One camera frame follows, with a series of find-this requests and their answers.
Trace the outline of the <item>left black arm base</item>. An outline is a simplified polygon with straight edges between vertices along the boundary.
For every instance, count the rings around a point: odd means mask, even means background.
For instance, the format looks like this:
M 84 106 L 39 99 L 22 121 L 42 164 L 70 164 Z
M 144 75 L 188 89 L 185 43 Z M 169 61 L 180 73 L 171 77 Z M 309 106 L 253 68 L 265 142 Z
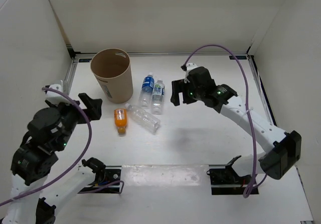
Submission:
M 94 181 L 87 184 L 80 190 L 79 194 L 103 193 L 121 194 L 123 191 L 123 181 L 121 180 L 121 166 L 106 166 L 96 158 L 83 159 L 83 167 L 88 167 L 95 174 Z

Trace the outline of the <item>clear unlabelled plastic bottle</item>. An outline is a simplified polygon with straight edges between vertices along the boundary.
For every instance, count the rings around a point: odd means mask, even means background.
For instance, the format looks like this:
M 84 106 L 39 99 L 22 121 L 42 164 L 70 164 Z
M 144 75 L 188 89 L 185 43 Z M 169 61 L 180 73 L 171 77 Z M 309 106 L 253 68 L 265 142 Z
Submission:
M 137 124 L 150 131 L 151 133 L 155 134 L 157 130 L 160 128 L 161 121 L 157 117 L 145 111 L 144 109 L 129 103 L 125 104 L 125 108 L 129 116 Z

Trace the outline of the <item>brown cylindrical garbage bin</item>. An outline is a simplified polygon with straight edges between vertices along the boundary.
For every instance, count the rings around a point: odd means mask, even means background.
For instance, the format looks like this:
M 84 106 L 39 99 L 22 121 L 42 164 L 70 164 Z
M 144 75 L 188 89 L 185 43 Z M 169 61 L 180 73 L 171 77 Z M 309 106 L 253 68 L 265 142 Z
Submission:
M 107 99 L 112 103 L 125 103 L 133 95 L 129 55 L 116 48 L 98 52 L 90 68 Z

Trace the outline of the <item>green label plastic bottle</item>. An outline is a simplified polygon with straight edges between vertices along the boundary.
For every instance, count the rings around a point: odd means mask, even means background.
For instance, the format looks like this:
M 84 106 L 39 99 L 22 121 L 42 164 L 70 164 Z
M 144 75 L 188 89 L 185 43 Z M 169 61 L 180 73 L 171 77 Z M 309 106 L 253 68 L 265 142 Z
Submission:
M 165 85 L 162 79 L 158 79 L 154 84 L 151 97 L 151 112 L 155 115 L 163 113 Z

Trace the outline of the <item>right aluminium frame rail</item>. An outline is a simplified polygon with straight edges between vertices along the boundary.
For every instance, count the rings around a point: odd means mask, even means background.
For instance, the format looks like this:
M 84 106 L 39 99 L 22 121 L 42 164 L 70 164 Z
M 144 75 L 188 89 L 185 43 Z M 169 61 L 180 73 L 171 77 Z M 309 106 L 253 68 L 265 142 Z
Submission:
M 272 111 L 272 108 L 271 108 L 271 105 L 270 105 L 270 102 L 269 102 L 269 99 L 267 97 L 267 94 L 266 94 L 266 91 L 265 91 L 265 88 L 264 88 L 263 81 L 261 79 L 261 76 L 260 76 L 258 68 L 257 68 L 257 64 L 255 62 L 254 56 L 250 55 L 250 54 L 247 54 L 247 58 L 248 58 L 249 65 L 250 65 L 250 68 L 251 68 L 251 71 L 252 71 L 252 75 L 254 77 L 254 81 L 255 81 L 256 87 L 257 87 L 258 92 L 259 92 L 260 99 L 261 99 L 262 104 L 263 104 L 264 109 L 265 109 L 265 113 L 266 113 L 269 121 L 272 124 L 277 125 L 275 117 L 274 117 L 274 114 L 273 114 L 273 111 Z

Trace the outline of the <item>blue label plastic bottle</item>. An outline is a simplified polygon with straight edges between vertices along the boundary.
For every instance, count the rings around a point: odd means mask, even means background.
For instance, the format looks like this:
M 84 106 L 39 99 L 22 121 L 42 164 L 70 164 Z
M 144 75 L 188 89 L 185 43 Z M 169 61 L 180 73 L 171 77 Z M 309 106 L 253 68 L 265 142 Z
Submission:
M 149 108 L 151 96 L 154 87 L 154 77 L 153 73 L 150 72 L 143 80 L 140 96 L 139 96 L 139 106 L 141 108 Z

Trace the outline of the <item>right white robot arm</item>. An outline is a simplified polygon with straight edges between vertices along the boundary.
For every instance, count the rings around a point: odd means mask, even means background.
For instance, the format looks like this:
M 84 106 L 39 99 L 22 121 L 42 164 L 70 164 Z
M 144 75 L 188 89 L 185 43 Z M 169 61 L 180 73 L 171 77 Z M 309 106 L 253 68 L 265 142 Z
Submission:
M 171 103 L 175 106 L 180 105 L 180 93 L 185 104 L 201 101 L 255 137 L 264 151 L 256 162 L 269 177 L 281 179 L 300 159 L 302 137 L 298 132 L 288 133 L 248 110 L 234 89 L 215 83 L 207 68 L 188 64 L 185 77 L 172 81 Z

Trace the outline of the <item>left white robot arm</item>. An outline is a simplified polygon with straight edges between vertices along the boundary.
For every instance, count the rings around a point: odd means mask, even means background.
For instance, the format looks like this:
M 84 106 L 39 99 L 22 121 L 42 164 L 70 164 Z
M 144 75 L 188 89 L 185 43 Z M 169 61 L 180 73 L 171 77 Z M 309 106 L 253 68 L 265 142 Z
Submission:
M 77 124 L 91 126 L 91 121 L 101 118 L 101 99 L 91 99 L 86 93 L 78 96 L 86 106 L 82 109 L 78 101 L 56 91 L 63 97 L 59 103 L 46 100 L 47 108 L 35 113 L 28 123 L 20 147 L 13 155 L 11 171 L 13 187 L 7 215 L 2 223 L 36 223 L 36 208 L 40 191 L 60 180 L 72 167 L 49 182 L 44 182 L 51 167 L 58 161 L 56 152 L 63 151 Z

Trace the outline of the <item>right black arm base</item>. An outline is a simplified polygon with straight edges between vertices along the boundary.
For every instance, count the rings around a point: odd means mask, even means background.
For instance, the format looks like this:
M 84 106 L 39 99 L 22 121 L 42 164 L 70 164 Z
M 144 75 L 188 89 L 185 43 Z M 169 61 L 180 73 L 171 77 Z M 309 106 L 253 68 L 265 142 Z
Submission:
M 243 195 L 249 185 L 251 175 L 239 176 L 232 165 L 212 165 L 206 174 L 210 177 L 212 195 Z

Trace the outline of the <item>left aluminium frame rail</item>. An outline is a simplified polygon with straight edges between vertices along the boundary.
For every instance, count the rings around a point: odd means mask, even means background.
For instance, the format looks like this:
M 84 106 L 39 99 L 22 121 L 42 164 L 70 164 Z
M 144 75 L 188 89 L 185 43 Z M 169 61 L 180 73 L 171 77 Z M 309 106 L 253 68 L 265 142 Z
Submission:
M 75 58 L 72 58 L 69 68 L 67 70 L 67 73 L 65 75 L 65 78 L 62 80 L 58 80 L 58 83 L 61 85 L 63 92 L 67 95 L 69 95 L 71 91 L 77 64 L 78 64 L 78 61 L 75 60 Z

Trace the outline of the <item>back aluminium frame rail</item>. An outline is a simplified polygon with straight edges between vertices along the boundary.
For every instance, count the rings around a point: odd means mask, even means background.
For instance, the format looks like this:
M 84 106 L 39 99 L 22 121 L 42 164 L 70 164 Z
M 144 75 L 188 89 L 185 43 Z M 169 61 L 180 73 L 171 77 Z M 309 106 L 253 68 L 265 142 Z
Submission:
M 80 58 L 92 58 L 96 55 L 96 53 L 77 53 L 75 55 L 75 59 Z M 137 52 L 137 53 L 128 53 L 130 57 L 144 57 L 144 56 L 189 56 L 191 52 Z M 231 55 L 228 52 L 196 52 L 193 54 L 194 56 L 228 56 Z

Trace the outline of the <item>orange juice bottle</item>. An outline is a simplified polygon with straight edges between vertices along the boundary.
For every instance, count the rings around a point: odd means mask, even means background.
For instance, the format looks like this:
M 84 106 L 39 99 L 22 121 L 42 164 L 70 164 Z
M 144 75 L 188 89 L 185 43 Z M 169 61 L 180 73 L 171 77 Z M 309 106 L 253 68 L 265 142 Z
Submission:
M 114 110 L 114 122 L 117 132 L 121 135 L 125 134 L 127 126 L 127 112 L 124 108 Z

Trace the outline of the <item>aluminium frame rail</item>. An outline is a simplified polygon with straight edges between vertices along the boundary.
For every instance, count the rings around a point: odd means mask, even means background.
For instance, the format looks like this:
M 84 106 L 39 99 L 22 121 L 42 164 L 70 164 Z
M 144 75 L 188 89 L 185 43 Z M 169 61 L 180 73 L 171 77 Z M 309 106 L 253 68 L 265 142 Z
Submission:
M 265 113 L 266 113 L 269 121 L 272 124 L 277 125 L 275 117 L 274 117 L 274 114 L 273 114 L 273 111 L 272 111 L 272 108 L 271 108 L 271 105 L 270 105 L 270 102 L 269 102 L 269 99 L 267 97 L 267 94 L 266 94 L 266 91 L 265 91 L 265 88 L 264 88 L 263 81 L 261 79 L 261 76 L 260 76 L 258 68 L 257 68 L 257 64 L 255 62 L 254 56 L 250 55 L 250 54 L 247 54 L 247 58 L 248 58 L 249 65 L 250 65 L 250 68 L 251 68 L 251 71 L 252 71 L 252 75 L 254 77 L 254 81 L 255 81 L 256 87 L 257 87 L 258 92 L 259 92 L 260 99 L 261 99 L 262 104 L 263 104 L 264 109 L 265 109 Z
M 75 55 L 75 59 L 80 58 L 92 58 L 96 55 L 96 53 L 77 53 Z M 189 56 L 191 52 L 137 52 L 137 53 L 128 53 L 130 57 L 144 57 L 144 56 Z M 228 52 L 196 52 L 193 54 L 194 56 L 228 56 L 231 55 Z
M 63 92 L 67 95 L 69 95 L 71 91 L 77 64 L 78 64 L 78 61 L 75 60 L 75 58 L 72 58 L 69 68 L 67 70 L 67 73 L 65 75 L 65 78 L 62 80 L 58 80 L 58 83 L 61 85 Z

